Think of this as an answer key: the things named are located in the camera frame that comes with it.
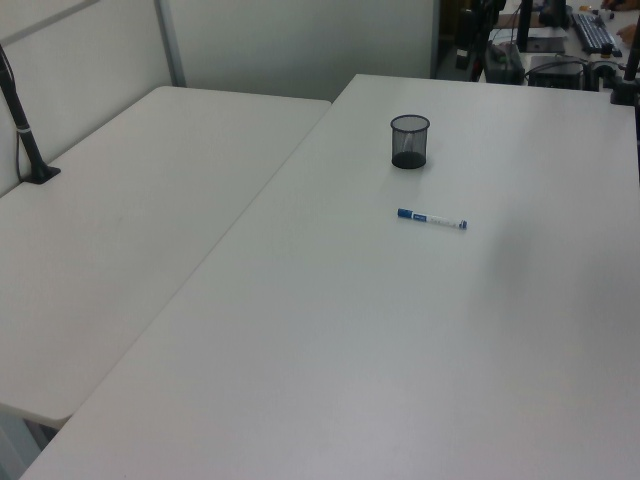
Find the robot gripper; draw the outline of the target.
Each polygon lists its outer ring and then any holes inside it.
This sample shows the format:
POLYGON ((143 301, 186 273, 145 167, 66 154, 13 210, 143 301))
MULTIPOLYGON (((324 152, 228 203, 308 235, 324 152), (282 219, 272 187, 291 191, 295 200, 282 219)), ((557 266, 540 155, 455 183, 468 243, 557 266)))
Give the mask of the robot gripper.
MULTIPOLYGON (((456 68, 467 68, 470 63, 470 50, 476 43, 482 29, 491 23, 496 12, 496 2, 492 0, 470 1, 462 8, 458 16, 458 47, 456 48, 456 68)), ((484 72, 485 51, 478 50, 472 55, 471 81, 479 81, 484 72)))

